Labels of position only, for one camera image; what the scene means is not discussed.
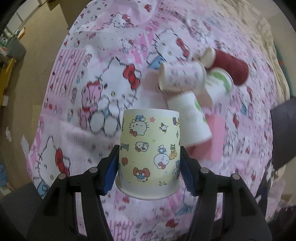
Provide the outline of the cardboard box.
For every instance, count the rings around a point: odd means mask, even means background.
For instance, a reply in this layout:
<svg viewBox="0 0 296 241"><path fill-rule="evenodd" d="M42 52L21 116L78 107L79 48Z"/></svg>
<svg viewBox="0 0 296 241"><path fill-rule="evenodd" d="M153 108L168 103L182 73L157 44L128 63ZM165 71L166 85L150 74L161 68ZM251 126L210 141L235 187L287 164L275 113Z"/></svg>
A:
<svg viewBox="0 0 296 241"><path fill-rule="evenodd" d="M50 10L58 5L61 7L69 30L90 0L49 0L46 2Z"/></svg>

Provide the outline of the black flat panel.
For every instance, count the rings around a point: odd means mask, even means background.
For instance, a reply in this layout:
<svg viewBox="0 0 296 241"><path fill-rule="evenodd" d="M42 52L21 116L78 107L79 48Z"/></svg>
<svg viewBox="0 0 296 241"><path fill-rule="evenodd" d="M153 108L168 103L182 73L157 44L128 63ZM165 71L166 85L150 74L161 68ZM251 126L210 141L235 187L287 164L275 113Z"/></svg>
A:
<svg viewBox="0 0 296 241"><path fill-rule="evenodd" d="M272 161L275 170L280 169L295 157L295 115L295 97L271 110L273 129Z"/></svg>

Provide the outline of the yellow cartoon paper cup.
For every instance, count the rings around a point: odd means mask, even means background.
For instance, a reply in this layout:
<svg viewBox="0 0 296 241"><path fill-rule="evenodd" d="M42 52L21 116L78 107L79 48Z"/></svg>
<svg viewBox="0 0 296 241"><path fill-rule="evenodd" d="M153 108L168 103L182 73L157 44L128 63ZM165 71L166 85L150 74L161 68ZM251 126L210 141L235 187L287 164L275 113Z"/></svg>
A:
<svg viewBox="0 0 296 241"><path fill-rule="evenodd" d="M179 113L128 109L123 113L115 183L124 194L158 200L180 188Z"/></svg>

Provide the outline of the pink Hello Kitty bedsheet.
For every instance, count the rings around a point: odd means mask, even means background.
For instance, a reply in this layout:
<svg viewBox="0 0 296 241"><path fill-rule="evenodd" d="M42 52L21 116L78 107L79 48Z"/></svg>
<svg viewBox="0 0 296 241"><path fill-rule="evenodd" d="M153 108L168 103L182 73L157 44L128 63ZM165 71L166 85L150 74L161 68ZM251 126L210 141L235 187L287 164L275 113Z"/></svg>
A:
<svg viewBox="0 0 296 241"><path fill-rule="evenodd" d="M165 108L156 81L165 61L188 62L207 46L244 60L247 81L206 115L225 119L217 174L236 172L256 193L272 158L274 72L246 30L216 1L91 1L69 30L49 78L28 173L41 197L59 174L96 166L119 144L123 112Z"/></svg>

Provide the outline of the white green-logo paper cup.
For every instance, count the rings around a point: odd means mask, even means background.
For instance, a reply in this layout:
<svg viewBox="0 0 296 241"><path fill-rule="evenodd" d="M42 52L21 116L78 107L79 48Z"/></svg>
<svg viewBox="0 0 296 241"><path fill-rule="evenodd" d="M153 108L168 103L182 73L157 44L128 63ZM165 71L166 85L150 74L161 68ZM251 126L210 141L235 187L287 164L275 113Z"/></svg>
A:
<svg viewBox="0 0 296 241"><path fill-rule="evenodd" d="M168 100L170 110L180 115L180 143L190 147L204 143L212 138L212 133L193 92L187 91Z"/></svg>

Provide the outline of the dark red ribbed cup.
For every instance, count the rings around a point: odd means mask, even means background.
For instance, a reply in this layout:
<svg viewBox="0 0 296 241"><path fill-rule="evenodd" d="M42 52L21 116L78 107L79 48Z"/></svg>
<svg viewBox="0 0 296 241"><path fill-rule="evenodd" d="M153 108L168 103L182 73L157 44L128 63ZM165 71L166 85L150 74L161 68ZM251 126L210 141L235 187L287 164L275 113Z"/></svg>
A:
<svg viewBox="0 0 296 241"><path fill-rule="evenodd" d="M243 85L247 81L249 75L248 64L228 53L209 47L199 57L199 60L207 70L213 68L225 70L237 86Z"/></svg>

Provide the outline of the yellow wooden stool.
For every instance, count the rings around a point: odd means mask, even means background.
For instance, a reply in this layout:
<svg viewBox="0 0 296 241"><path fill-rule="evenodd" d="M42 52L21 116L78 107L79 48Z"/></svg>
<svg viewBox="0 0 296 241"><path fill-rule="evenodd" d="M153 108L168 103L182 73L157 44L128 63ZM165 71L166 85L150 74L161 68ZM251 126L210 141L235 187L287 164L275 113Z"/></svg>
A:
<svg viewBox="0 0 296 241"><path fill-rule="evenodd" d="M16 59L11 58L8 63L4 63L1 68L1 106L7 106L9 97L5 95L5 91L8 88L12 70L15 66Z"/></svg>

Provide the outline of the grey trash bin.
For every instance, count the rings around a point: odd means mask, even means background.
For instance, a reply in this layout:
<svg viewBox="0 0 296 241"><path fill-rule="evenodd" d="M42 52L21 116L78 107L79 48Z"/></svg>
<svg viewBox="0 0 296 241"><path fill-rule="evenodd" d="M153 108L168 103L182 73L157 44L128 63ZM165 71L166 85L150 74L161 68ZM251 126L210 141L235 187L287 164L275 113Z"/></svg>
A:
<svg viewBox="0 0 296 241"><path fill-rule="evenodd" d="M21 61L21 59L25 56L26 51L26 48L18 40L17 36L13 36L10 38L6 48L7 56L16 59L16 61Z"/></svg>

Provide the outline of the pink plastic cup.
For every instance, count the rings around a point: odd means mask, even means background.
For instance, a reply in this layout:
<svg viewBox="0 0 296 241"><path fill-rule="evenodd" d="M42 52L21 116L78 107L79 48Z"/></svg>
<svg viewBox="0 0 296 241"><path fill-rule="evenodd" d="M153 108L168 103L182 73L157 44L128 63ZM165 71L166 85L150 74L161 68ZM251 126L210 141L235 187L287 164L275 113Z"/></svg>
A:
<svg viewBox="0 0 296 241"><path fill-rule="evenodd" d="M206 121L212 137L210 140L187 148L187 152L191 158L196 160L210 160L212 162L220 162L223 155L223 143L226 137L225 119L217 114L207 115Z"/></svg>

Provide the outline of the white green-rim paper cup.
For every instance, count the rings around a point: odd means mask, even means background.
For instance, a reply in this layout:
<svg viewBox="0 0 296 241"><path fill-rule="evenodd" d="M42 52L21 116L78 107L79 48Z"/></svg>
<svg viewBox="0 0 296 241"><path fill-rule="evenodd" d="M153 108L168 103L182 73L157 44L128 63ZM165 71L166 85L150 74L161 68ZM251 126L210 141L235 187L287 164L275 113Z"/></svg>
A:
<svg viewBox="0 0 296 241"><path fill-rule="evenodd" d="M222 68L213 68L207 73L204 89L197 95L201 107L212 108L223 101L232 91L234 82Z"/></svg>

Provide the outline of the pink cartoon paper cup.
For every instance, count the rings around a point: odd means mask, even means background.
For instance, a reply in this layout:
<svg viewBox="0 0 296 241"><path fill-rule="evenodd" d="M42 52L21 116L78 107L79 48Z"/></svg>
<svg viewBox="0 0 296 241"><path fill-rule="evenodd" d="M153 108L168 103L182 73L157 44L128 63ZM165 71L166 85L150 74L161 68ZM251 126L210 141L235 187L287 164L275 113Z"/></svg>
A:
<svg viewBox="0 0 296 241"><path fill-rule="evenodd" d="M194 90L204 85L206 69L199 61L162 63L159 67L161 91L181 92Z"/></svg>

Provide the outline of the cream crumpled blanket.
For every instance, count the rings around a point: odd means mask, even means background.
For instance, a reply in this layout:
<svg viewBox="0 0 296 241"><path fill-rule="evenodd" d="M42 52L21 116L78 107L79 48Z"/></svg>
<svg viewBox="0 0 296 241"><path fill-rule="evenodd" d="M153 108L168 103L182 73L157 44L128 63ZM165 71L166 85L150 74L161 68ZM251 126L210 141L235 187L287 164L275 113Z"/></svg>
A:
<svg viewBox="0 0 296 241"><path fill-rule="evenodd" d="M278 63L274 39L270 25L262 13L247 1L216 1L223 13L233 18L246 30L251 41L259 47L274 72L279 103L290 99L290 88Z"/></svg>

